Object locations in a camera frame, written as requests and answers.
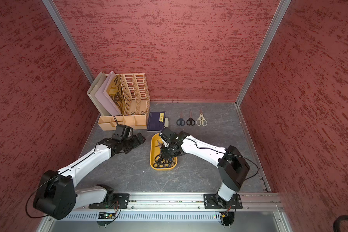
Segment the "yellow storage tray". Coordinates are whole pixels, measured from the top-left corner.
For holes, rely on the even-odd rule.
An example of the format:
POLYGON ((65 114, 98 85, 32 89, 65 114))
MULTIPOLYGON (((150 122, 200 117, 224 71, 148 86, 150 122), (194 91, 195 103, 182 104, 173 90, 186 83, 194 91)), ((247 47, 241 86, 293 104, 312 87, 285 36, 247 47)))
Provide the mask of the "yellow storage tray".
MULTIPOLYGON (((159 134, 155 134, 152 139, 151 139, 151 148, 150 148, 150 166, 153 168, 153 163, 154 163, 154 158, 160 154, 160 148, 163 147, 163 141, 161 140, 161 138, 159 137, 159 134)), ((165 168, 165 169, 156 169, 153 168, 156 171, 169 171, 174 169, 177 166, 177 157, 174 158, 175 161, 175 166, 172 168, 165 168)))

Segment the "dark blue handled scissors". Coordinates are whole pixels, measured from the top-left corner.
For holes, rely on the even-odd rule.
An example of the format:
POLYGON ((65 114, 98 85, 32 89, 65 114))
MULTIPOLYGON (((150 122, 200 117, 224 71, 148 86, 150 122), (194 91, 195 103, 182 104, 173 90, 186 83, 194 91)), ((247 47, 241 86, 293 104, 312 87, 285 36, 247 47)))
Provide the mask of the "dark blue handled scissors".
POLYGON ((180 112, 180 117, 179 119, 176 121, 176 124, 178 126, 185 126, 186 122, 185 120, 183 119, 183 111, 180 112))

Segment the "black red handled scissors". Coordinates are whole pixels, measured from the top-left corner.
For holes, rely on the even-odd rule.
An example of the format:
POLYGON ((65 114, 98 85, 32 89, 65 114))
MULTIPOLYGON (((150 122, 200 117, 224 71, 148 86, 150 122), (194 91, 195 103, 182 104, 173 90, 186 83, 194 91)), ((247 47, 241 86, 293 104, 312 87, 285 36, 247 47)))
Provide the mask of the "black red handled scissors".
POLYGON ((186 124, 188 126, 194 126, 196 124, 196 121, 193 119, 193 115, 192 115, 192 111, 190 110, 189 112, 189 118, 188 120, 186 121, 186 124))

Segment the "cream handled kitchen scissors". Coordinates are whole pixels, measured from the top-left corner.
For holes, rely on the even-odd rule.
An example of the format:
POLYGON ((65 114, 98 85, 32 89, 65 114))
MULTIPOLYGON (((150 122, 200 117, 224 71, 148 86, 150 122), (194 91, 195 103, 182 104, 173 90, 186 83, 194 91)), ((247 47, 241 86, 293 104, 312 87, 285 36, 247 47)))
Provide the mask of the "cream handled kitchen scissors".
POLYGON ((205 119, 204 117, 204 112, 203 112, 203 109, 201 108, 200 110, 200 114, 199 114, 199 117, 198 119, 196 120, 196 125, 197 126, 207 126, 207 120, 205 119))

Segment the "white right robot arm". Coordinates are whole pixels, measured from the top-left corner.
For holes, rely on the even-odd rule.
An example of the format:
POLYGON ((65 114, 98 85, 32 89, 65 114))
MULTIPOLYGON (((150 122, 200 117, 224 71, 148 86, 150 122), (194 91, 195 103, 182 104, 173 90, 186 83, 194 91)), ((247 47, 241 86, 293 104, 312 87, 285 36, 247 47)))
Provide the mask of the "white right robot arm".
POLYGON ((220 204, 229 202, 234 194, 240 191, 250 171, 250 166, 238 149, 217 147, 196 139, 186 132, 180 134, 159 133, 163 141, 160 153, 164 159, 171 159, 186 154, 199 157, 215 166, 221 178, 221 186, 216 193, 220 204))

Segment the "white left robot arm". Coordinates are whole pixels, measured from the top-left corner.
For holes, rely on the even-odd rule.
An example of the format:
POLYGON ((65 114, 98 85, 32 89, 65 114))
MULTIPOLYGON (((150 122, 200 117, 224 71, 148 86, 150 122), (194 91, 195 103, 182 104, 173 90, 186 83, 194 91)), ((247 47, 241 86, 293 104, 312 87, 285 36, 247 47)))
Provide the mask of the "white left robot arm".
POLYGON ((92 188, 76 190, 78 183, 101 163, 114 155, 129 153, 145 142, 141 134, 131 137, 101 140, 94 149, 57 171, 48 170, 40 180, 36 191, 31 195, 33 208, 55 219, 63 219, 74 209, 97 204, 111 208, 116 206, 113 188, 98 184, 92 188))

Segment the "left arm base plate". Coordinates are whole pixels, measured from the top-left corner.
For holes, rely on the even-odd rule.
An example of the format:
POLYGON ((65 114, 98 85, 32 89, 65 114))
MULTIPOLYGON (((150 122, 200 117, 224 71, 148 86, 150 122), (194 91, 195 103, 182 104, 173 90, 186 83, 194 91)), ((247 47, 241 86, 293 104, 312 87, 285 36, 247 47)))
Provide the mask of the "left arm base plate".
POLYGON ((89 205, 89 209, 126 209, 129 203, 130 194, 114 193, 109 194, 103 202, 89 205))

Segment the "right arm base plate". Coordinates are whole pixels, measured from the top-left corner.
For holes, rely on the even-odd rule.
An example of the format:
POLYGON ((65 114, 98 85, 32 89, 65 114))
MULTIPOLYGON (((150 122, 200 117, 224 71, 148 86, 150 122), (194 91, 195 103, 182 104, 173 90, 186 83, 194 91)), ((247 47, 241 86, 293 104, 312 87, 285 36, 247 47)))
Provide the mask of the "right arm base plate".
POLYGON ((217 194, 204 194, 205 209, 243 209, 241 197, 234 194, 229 201, 225 201, 217 194))

